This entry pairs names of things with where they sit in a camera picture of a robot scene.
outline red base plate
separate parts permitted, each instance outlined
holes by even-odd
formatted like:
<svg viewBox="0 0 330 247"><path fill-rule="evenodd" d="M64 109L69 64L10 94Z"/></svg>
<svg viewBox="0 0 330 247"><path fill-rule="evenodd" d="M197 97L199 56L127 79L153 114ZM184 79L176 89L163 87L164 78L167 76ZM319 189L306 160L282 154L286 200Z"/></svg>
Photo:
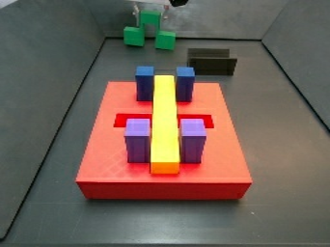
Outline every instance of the red base plate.
<svg viewBox="0 0 330 247"><path fill-rule="evenodd" d="M107 86L76 177L85 197L239 199L251 185L251 176L219 85L196 83L192 102L177 103L177 114L205 116L208 128L201 164L180 164L179 175L168 176L151 175L149 164L128 163L125 129L119 118L152 113L152 102L136 102L135 91L133 82L111 82Z"/></svg>

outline purple block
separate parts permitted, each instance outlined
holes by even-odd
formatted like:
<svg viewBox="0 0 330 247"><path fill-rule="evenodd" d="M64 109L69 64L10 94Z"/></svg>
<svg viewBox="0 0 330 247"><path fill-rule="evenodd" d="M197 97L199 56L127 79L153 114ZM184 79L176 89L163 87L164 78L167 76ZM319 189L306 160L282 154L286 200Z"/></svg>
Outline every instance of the purple block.
<svg viewBox="0 0 330 247"><path fill-rule="evenodd" d="M201 151L205 141L203 120L180 121L180 162L201 163Z"/></svg>
<svg viewBox="0 0 330 247"><path fill-rule="evenodd" d="M149 162L149 134L148 119L128 119L125 129L128 163Z"/></svg>

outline yellow bar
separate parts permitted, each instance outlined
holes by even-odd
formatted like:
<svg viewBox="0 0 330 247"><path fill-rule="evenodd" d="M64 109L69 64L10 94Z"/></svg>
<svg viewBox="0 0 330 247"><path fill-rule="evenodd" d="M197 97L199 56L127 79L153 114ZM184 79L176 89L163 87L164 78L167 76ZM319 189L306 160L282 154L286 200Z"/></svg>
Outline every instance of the yellow bar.
<svg viewBox="0 0 330 247"><path fill-rule="evenodd" d="M153 86L151 174L179 173L179 129L175 81L171 75L156 75Z"/></svg>

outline blue block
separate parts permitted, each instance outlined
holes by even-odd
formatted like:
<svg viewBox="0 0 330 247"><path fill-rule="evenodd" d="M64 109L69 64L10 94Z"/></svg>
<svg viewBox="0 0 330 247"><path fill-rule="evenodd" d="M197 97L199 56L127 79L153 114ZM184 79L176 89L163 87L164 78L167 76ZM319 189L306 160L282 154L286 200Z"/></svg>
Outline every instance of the blue block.
<svg viewBox="0 0 330 247"><path fill-rule="evenodd" d="M176 68L176 101L191 102L195 83L195 71L189 67Z"/></svg>
<svg viewBox="0 0 330 247"><path fill-rule="evenodd" d="M152 101L153 98L153 67L137 67L135 73L136 80L136 100Z"/></svg>
<svg viewBox="0 0 330 247"><path fill-rule="evenodd" d="M180 121L180 162L201 163L201 151L205 141L203 120Z"/></svg>
<svg viewBox="0 0 330 247"><path fill-rule="evenodd" d="M149 163L149 136L149 120L128 119L125 129L128 163Z"/></svg>

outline toy block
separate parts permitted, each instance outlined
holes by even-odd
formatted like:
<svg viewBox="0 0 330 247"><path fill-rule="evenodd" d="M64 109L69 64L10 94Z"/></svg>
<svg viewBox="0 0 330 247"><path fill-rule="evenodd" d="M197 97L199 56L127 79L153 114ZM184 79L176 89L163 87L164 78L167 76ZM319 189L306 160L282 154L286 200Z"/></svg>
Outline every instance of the toy block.
<svg viewBox="0 0 330 247"><path fill-rule="evenodd" d="M201 163L201 151L205 141L203 120L180 121L180 162Z"/></svg>
<svg viewBox="0 0 330 247"><path fill-rule="evenodd" d="M175 33L168 31L160 31L156 35L156 44L157 49L173 50L175 47Z"/></svg>
<svg viewBox="0 0 330 247"><path fill-rule="evenodd" d="M124 29L124 44L143 46L144 45L144 30L143 28L125 27Z"/></svg>
<svg viewBox="0 0 330 247"><path fill-rule="evenodd" d="M179 161L173 76L156 75L152 109L151 174L177 174Z"/></svg>
<svg viewBox="0 0 330 247"><path fill-rule="evenodd" d="M136 100L152 101L153 98L153 67L137 67L135 73L136 79Z"/></svg>
<svg viewBox="0 0 330 247"><path fill-rule="evenodd" d="M191 48L187 66L196 75L233 75L237 58L229 55L229 49Z"/></svg>
<svg viewBox="0 0 330 247"><path fill-rule="evenodd" d="M195 83L193 68L176 68L176 101L191 102Z"/></svg>
<svg viewBox="0 0 330 247"><path fill-rule="evenodd" d="M144 24L152 24L156 27L156 34L160 30L161 13L155 11L140 11L139 13L139 26L144 27Z"/></svg>
<svg viewBox="0 0 330 247"><path fill-rule="evenodd" d="M152 114L152 102L136 102L135 92L135 82L107 85L76 177L84 196L111 200L241 198L252 179L217 83L195 83L192 102L176 104L179 116L207 114L213 126L205 128L201 164L180 164L179 174L171 176L151 175L148 164L128 163L125 128L113 127L113 122L119 113Z"/></svg>
<svg viewBox="0 0 330 247"><path fill-rule="evenodd" d="M128 119L148 119L149 125L152 125L151 113L117 113L113 127L127 127ZM213 122L209 114L177 114L177 124L180 124L180 120L185 119L200 119L203 120L203 125L205 128L213 128Z"/></svg>
<svg viewBox="0 0 330 247"><path fill-rule="evenodd" d="M128 163L149 162L149 120L128 119L125 129Z"/></svg>

